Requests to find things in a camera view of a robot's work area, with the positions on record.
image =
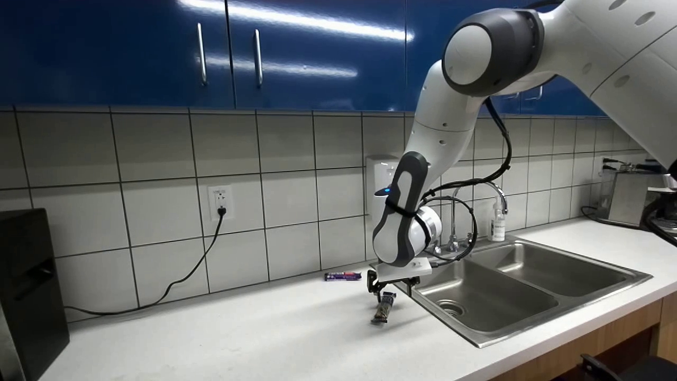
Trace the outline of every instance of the kitchen counter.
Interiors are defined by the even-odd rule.
[[[389,321],[372,325],[363,282],[306,275],[74,323],[42,378],[490,378],[677,292],[677,248],[652,233],[573,219],[519,237],[652,278],[478,349],[392,286]]]

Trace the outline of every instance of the black appliance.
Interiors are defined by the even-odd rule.
[[[40,378],[68,344],[44,210],[0,212],[0,381]]]

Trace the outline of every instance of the cabinet handle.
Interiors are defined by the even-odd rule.
[[[197,49],[199,49],[199,74],[204,84],[208,84],[208,58],[205,58],[205,38],[204,38],[204,22],[194,22],[197,28]]]
[[[538,87],[538,96],[526,96],[526,100],[541,100],[544,96],[544,84]]]
[[[257,84],[263,87],[263,56],[260,56],[260,31],[253,29],[253,51],[257,51]]]

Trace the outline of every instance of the sink basin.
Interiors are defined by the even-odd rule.
[[[472,259],[514,278],[573,297],[605,292],[608,288],[624,286],[636,276],[636,271],[524,243],[478,252]]]
[[[557,306],[557,297],[473,263],[436,269],[420,292],[472,329],[499,329]]]
[[[632,269],[509,241],[433,269],[410,295],[470,343],[484,346],[645,278],[648,273]]]

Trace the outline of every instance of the white tile wall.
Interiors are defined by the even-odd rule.
[[[317,167],[361,167],[361,120],[358,114],[316,116]]]
[[[20,111],[31,185],[117,181],[109,114]]]
[[[0,188],[25,185],[25,170],[12,111],[0,111]]]
[[[269,229],[271,278],[292,276],[319,269],[317,224]]]
[[[129,245],[118,183],[33,188],[31,197],[48,214],[56,255]]]
[[[403,116],[363,116],[367,157],[399,157],[405,145]]]
[[[319,222],[322,269],[363,263],[363,218]]]
[[[124,183],[132,245],[202,234],[194,179]]]
[[[317,219],[314,170],[265,174],[263,192],[266,225]]]
[[[257,174],[258,137],[253,114],[190,114],[199,176]]]
[[[314,168],[314,119],[308,114],[260,114],[263,170]]]
[[[189,114],[114,114],[122,179],[192,176]]]
[[[211,185],[226,185],[231,192],[231,206],[226,210],[220,233],[263,229],[260,177],[258,176],[228,176],[228,177],[202,177],[199,197],[204,212],[205,234],[213,234],[219,218],[215,204],[209,201]]]
[[[134,248],[134,267],[142,305],[158,300],[166,288],[174,278],[187,276],[202,255],[204,239]],[[199,265],[192,276],[176,283],[166,300],[189,297],[197,293],[208,293],[205,263]]]
[[[57,259],[63,305],[91,311],[138,306],[129,249],[68,255]]]
[[[551,190],[530,192],[526,197],[526,225],[548,224],[551,219]]]
[[[209,185],[228,185],[233,204],[211,254],[169,300],[374,259],[363,157],[398,157],[410,122],[410,114],[4,109],[0,210],[47,206],[63,297],[87,309],[150,302],[192,269],[215,229]],[[444,181],[499,167],[503,141],[489,119],[478,125]],[[644,157],[603,119],[516,116],[508,129],[516,159],[498,179],[509,194],[508,230],[577,216],[600,188],[603,157]],[[459,199],[489,234],[496,192],[464,188]],[[448,222],[450,204],[438,210]],[[464,206],[454,229],[470,233]]]
[[[265,230],[223,234],[208,255],[211,292],[269,278]]]
[[[29,210],[27,190],[0,190],[0,212],[4,210]]]
[[[361,167],[317,170],[319,219],[363,214]]]

